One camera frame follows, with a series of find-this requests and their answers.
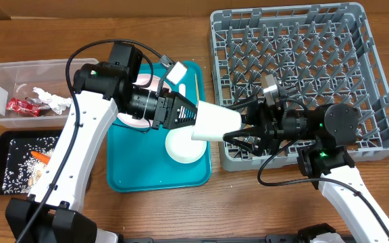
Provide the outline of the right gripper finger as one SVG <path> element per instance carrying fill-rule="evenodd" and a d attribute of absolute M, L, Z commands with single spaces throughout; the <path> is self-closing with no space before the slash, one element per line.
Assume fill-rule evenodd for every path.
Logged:
<path fill-rule="evenodd" d="M 250 105 L 257 104 L 258 103 L 258 98 L 256 95 L 249 96 L 243 100 L 240 100 L 232 105 L 228 106 L 228 109 L 231 110 L 239 110 L 243 109 L 245 107 L 249 107 Z"/>
<path fill-rule="evenodd" d="M 223 135 L 223 141 L 233 144 L 255 156 L 271 153 L 269 132 L 264 127 L 250 127 Z"/>

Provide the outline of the small white cup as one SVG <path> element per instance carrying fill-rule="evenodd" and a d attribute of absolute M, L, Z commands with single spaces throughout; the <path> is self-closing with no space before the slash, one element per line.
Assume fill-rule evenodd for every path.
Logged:
<path fill-rule="evenodd" d="M 242 123 L 239 112 L 199 101 L 196 122 L 192 129 L 192 139 L 209 142 L 223 142 L 224 134 L 240 129 Z"/>

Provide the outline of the white tissue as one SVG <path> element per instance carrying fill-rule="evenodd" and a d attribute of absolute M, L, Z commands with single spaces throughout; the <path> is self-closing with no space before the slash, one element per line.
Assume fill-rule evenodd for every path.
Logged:
<path fill-rule="evenodd" d="M 56 94 L 51 94 L 42 88 L 34 87 L 32 91 L 38 95 L 34 100 L 35 103 L 48 106 L 57 115 L 61 115 L 72 104 L 71 98 L 63 98 Z"/>

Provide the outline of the orange carrot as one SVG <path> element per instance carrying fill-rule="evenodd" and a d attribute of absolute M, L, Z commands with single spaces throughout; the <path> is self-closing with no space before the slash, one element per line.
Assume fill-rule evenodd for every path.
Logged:
<path fill-rule="evenodd" d="M 41 163 L 44 163 L 45 165 L 47 165 L 49 162 L 50 162 L 50 157 L 47 156 L 47 155 L 44 155 L 40 152 L 37 152 L 37 151 L 31 151 L 30 154 L 37 160 L 39 160 Z"/>

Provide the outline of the red snack wrapper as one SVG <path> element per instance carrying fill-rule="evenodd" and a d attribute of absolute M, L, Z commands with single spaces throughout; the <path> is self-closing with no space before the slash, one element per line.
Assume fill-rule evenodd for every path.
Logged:
<path fill-rule="evenodd" d="M 6 105 L 8 111 L 14 111 L 20 115 L 29 115 L 33 117 L 38 117 L 41 111 L 50 109 L 48 105 L 37 105 L 34 103 L 29 103 L 26 100 L 21 100 L 17 98 L 12 98 Z"/>

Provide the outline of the rice food scraps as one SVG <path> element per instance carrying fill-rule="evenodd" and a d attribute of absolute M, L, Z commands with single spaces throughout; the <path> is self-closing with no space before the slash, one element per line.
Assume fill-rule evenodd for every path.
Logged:
<path fill-rule="evenodd" d="M 58 139 L 59 136 L 11 139 L 5 158 L 2 194 L 28 194 L 47 168 L 30 152 L 37 151 L 52 157 Z"/>

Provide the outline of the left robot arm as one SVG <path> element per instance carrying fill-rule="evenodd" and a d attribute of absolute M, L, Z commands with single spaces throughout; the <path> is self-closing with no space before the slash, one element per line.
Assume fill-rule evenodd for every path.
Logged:
<path fill-rule="evenodd" d="M 147 46 L 114 39 L 107 61 L 66 74 L 70 113 L 51 160 L 26 199 L 11 199 L 5 217 L 17 242 L 122 242 L 82 214 L 90 174 L 102 141 L 119 113 L 168 130 L 191 126 L 197 107 L 162 85 L 149 90 L 136 79 Z"/>

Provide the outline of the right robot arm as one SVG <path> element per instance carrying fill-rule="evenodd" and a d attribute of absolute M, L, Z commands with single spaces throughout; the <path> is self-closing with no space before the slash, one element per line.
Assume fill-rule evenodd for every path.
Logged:
<path fill-rule="evenodd" d="M 270 154 L 260 166 L 258 182 L 278 187 L 311 183 L 332 204 L 356 242 L 389 242 L 389 218 L 370 194 L 347 146 L 357 139 L 359 113 L 349 105 L 327 104 L 310 110 L 304 102 L 277 98 L 259 102 L 256 96 L 230 105 L 246 109 L 245 129 L 224 134 L 224 141 L 253 154 Z M 297 148 L 297 163 L 303 178 L 266 182 L 266 166 L 299 140 L 313 140 Z"/>

